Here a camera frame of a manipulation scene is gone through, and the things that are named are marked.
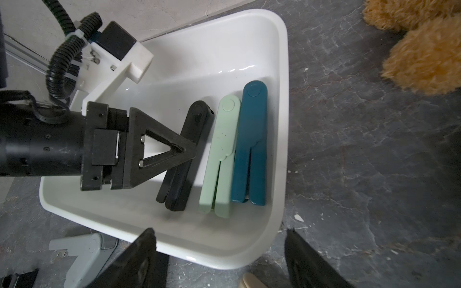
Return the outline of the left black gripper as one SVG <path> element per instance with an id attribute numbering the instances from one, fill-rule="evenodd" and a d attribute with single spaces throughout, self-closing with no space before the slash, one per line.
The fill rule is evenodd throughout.
<path id="1" fill-rule="evenodd" d="M 89 102 L 80 176 L 82 191 L 130 189 L 196 156 L 196 144 L 130 108 Z"/>

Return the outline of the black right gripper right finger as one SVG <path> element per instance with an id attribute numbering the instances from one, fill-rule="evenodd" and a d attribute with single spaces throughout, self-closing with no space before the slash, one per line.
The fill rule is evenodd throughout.
<path id="1" fill-rule="evenodd" d="M 294 229 L 287 230 L 285 259 L 294 288 L 353 288 Z"/>

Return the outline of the light green pliers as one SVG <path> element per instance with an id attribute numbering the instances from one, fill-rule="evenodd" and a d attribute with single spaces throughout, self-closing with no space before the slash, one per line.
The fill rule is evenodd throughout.
<path id="1" fill-rule="evenodd" d="M 221 218 L 231 214 L 231 190 L 234 172 L 235 142 L 241 102 L 237 96 L 221 99 L 200 192 L 199 212 L 214 211 Z"/>

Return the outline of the dark teal pliers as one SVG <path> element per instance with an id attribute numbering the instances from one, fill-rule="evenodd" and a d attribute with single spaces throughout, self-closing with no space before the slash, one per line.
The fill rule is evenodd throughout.
<path id="1" fill-rule="evenodd" d="M 243 89 L 238 119 L 231 200 L 266 204 L 268 89 L 254 80 Z"/>

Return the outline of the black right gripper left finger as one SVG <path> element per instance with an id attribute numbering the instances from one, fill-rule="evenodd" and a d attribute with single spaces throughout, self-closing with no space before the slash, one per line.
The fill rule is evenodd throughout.
<path id="1" fill-rule="evenodd" d="M 147 228 L 89 288 L 156 288 L 156 236 Z"/>

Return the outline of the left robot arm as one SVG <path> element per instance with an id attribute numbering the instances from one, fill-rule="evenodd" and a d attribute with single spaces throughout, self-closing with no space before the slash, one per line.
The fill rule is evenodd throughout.
<path id="1" fill-rule="evenodd" d="M 134 188 L 192 160 L 196 145 L 143 111 L 90 102 L 85 114 L 1 92 L 1 175 L 78 176 L 83 191 Z"/>

